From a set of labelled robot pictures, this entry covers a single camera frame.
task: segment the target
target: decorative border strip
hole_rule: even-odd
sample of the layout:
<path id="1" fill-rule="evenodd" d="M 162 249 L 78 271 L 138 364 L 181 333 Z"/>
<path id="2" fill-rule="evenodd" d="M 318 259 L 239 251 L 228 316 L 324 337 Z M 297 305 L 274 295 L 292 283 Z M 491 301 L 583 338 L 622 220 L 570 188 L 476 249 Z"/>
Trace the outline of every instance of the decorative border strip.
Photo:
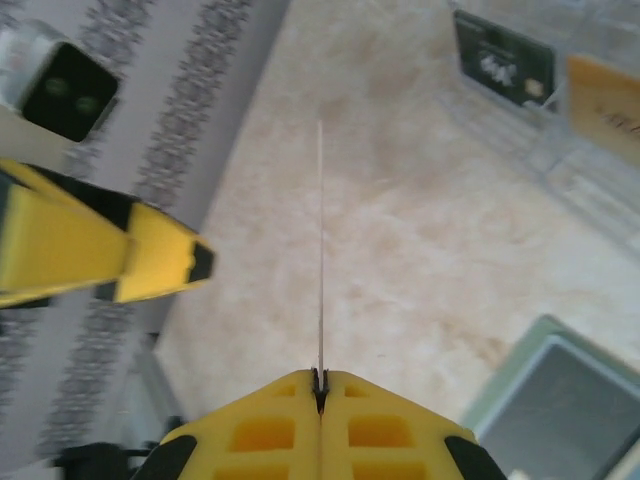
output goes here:
<path id="1" fill-rule="evenodd" d="M 187 58 L 180 62 L 172 93 L 165 99 L 166 108 L 144 154 L 145 163 L 138 169 L 142 179 L 134 186 L 135 195 L 161 210 L 176 203 L 202 124 L 209 118 L 207 111 L 216 101 L 252 3 L 210 1 L 200 11 L 200 23 L 193 27 L 195 38 L 185 49 Z"/>
<path id="2" fill-rule="evenodd" d="M 80 28 L 79 43 L 93 58 L 120 78 L 126 80 L 126 69 L 136 58 L 135 46 L 142 43 L 140 31 L 147 27 L 151 15 L 149 7 L 156 0 L 99 0 L 99 6 L 87 9 L 89 25 Z M 102 154 L 100 145 L 105 138 L 107 121 L 68 153 L 67 174 L 78 179 L 93 177 L 93 161 Z"/>
<path id="3" fill-rule="evenodd" d="M 24 359 L 35 337 L 35 324 L 41 318 L 41 309 L 0 311 L 0 426 L 4 423 L 5 409 L 13 402 L 12 392 Z"/>
<path id="4" fill-rule="evenodd" d="M 17 23 L 13 13 L 24 9 L 25 0 L 0 0 L 0 30 L 12 28 Z M 35 311 L 23 315 L 18 310 L 0 312 L 0 426 L 11 403 L 11 392 L 28 355 L 29 340 L 35 336 L 33 323 Z"/>
<path id="5" fill-rule="evenodd" d="M 252 0 L 209 0 L 202 6 L 201 21 L 193 27 L 195 38 L 185 47 L 186 59 L 179 64 L 172 93 L 165 100 L 167 109 L 159 115 L 146 164 L 139 169 L 143 179 L 134 193 L 144 201 L 164 209 L 175 203 L 181 177 L 189 170 L 189 157 L 208 119 L 206 110 L 215 103 L 251 5 Z M 82 442 L 100 407 L 122 339 L 132 329 L 131 306 L 95 300 L 89 311 L 41 434 L 36 450 L 40 457 Z"/>
<path id="6" fill-rule="evenodd" d="M 132 330 L 133 307 L 92 300 L 83 332 L 70 355 L 58 398 L 47 417 L 36 454 L 41 458 L 75 446 L 89 432 L 100 398 L 108 385 L 120 347 Z"/>

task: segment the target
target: yellow robot body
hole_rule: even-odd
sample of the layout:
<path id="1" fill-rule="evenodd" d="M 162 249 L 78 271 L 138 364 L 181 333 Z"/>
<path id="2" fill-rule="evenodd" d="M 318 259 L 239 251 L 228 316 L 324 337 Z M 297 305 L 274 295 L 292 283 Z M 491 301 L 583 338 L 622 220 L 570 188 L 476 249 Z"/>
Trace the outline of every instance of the yellow robot body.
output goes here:
<path id="1" fill-rule="evenodd" d="M 0 308 L 89 286 L 130 302 L 193 288 L 212 273 L 211 249 L 170 216 L 11 159 L 0 159 L 0 215 Z"/>
<path id="2" fill-rule="evenodd" d="M 134 480 L 506 480 L 473 433 L 355 375 L 292 373 L 173 430 Z"/>

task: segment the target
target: black clip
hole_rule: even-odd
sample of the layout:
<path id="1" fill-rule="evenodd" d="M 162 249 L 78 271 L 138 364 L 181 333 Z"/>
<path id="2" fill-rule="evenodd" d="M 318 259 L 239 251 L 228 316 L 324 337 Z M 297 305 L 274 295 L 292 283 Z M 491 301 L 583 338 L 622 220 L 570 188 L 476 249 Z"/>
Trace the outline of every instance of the black clip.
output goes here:
<path id="1" fill-rule="evenodd" d="M 329 370 L 325 370 L 322 372 L 322 390 L 320 389 L 320 377 L 318 376 L 318 369 L 312 368 L 313 372 L 313 395 L 316 397 L 316 404 L 318 406 L 318 413 L 322 414 L 324 412 L 324 404 L 327 401 L 327 395 L 329 394 Z"/>

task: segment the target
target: sign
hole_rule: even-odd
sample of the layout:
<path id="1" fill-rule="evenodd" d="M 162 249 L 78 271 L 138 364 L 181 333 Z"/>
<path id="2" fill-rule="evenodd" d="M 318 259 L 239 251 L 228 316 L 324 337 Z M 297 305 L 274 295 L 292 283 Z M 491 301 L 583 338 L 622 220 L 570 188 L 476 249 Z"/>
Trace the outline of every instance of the sign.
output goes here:
<path id="1" fill-rule="evenodd" d="M 463 10 L 453 14 L 462 73 L 518 106 L 555 89 L 555 53 L 543 43 Z"/>
<path id="2" fill-rule="evenodd" d="M 640 167 L 640 78 L 584 55 L 568 58 L 574 130 Z"/>

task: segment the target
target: yellow plastic part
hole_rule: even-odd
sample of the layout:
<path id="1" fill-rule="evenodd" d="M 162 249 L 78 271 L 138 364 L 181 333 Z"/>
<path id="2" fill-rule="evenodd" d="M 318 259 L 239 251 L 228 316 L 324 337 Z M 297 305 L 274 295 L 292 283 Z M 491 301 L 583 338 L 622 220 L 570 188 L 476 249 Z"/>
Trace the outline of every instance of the yellow plastic part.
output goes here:
<path id="1" fill-rule="evenodd" d="M 189 283 L 196 242 L 204 239 L 180 222 L 143 203 L 133 206 L 127 233 L 136 249 L 129 258 L 127 273 L 116 285 L 115 302 L 145 300 L 195 288 Z"/>
<path id="2" fill-rule="evenodd" d="M 179 480 L 464 480 L 445 439 L 475 443 L 471 431 L 344 372 L 329 372 L 319 415 L 312 378 L 292 373 L 172 431 L 162 444 L 197 440 Z"/>
<path id="3" fill-rule="evenodd" d="M 325 480 L 464 480 L 444 439 L 473 433 L 346 372 L 329 372 L 322 416 Z"/>
<path id="4" fill-rule="evenodd" d="M 29 167 L 0 160 L 12 185 L 0 245 L 0 306 L 104 283 L 124 272 L 128 236 Z"/>
<path id="5" fill-rule="evenodd" d="M 197 446 L 180 479 L 318 478 L 320 417 L 309 370 L 294 372 L 172 431 Z"/>

